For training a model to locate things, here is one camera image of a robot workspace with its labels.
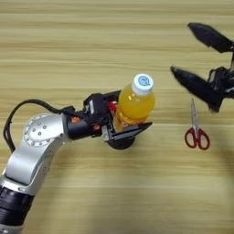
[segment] orange juice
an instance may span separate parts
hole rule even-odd
[[[114,123],[117,132],[129,125],[145,122],[154,108],[153,87],[154,80],[150,76],[139,74],[121,91]]]

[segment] red scissors handle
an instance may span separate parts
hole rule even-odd
[[[187,137],[188,135],[192,134],[193,136],[193,143],[194,144],[191,144],[188,140],[187,140]],[[185,135],[185,140],[186,140],[186,145],[189,147],[189,148],[196,148],[197,147],[197,138],[196,138],[196,133],[195,133],[195,130],[194,128],[190,128],[186,131],[186,135]]]
[[[192,137],[193,137],[193,144],[191,144],[187,138],[188,138],[188,135],[192,134]],[[204,136],[207,140],[207,144],[205,146],[202,145],[202,141],[201,141],[201,136]],[[195,132],[195,129],[194,128],[190,128],[187,130],[186,132],[186,135],[185,135],[185,140],[186,140],[186,145],[190,148],[196,148],[197,145],[198,147],[201,149],[201,150],[207,150],[210,146],[210,141],[209,141],[209,138],[207,136],[207,134],[202,130],[202,129],[199,129],[198,130],[198,137],[196,138],[196,132]]]
[[[204,136],[207,140],[207,145],[203,146],[202,145],[202,140],[201,140],[201,136]],[[202,129],[199,129],[198,130],[198,146],[201,150],[207,150],[210,146],[210,141],[209,141],[209,138],[207,136],[207,134],[202,130]]]

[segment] scissors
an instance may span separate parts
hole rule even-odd
[[[194,103],[194,99],[192,99],[192,102],[191,102],[191,112],[192,112],[193,125],[186,132],[186,135],[185,135],[186,145],[190,148],[196,148],[198,146],[201,150],[207,150],[210,146],[210,141],[209,141],[207,134],[202,129],[199,128],[197,109]],[[193,136],[193,144],[190,144],[187,139],[188,135],[190,134],[192,134]],[[205,146],[201,144],[201,136],[204,136],[206,139],[207,144]]]

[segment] wooden table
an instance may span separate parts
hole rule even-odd
[[[154,124],[134,147],[101,138],[64,145],[26,220],[25,234],[230,234],[234,228],[234,106],[220,113],[195,99],[205,152],[186,147],[191,95],[171,65],[207,78],[230,54],[199,43],[186,26],[210,24],[234,38],[233,0],[1,0],[0,127],[24,99],[62,108],[92,92],[123,88],[145,72],[155,81]],[[27,105],[13,124],[20,143]],[[1,136],[0,163],[10,155]]]

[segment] scissor blade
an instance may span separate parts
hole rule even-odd
[[[192,122],[194,127],[196,128],[196,134],[198,134],[199,122],[198,122],[197,109],[194,103],[194,99],[192,99],[191,101],[191,110],[192,110]]]

